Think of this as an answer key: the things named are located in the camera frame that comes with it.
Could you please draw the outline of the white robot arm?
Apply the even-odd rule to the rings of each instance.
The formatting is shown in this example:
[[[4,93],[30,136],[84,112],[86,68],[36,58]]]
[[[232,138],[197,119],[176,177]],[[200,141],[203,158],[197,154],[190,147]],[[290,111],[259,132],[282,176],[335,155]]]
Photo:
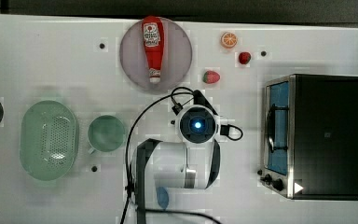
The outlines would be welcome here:
[[[201,91],[179,87],[165,97],[173,103],[177,142],[149,138],[127,158],[127,199],[136,205],[136,224],[148,213],[169,214],[167,189],[207,189],[219,175],[220,144],[239,141],[241,128],[218,115]]]

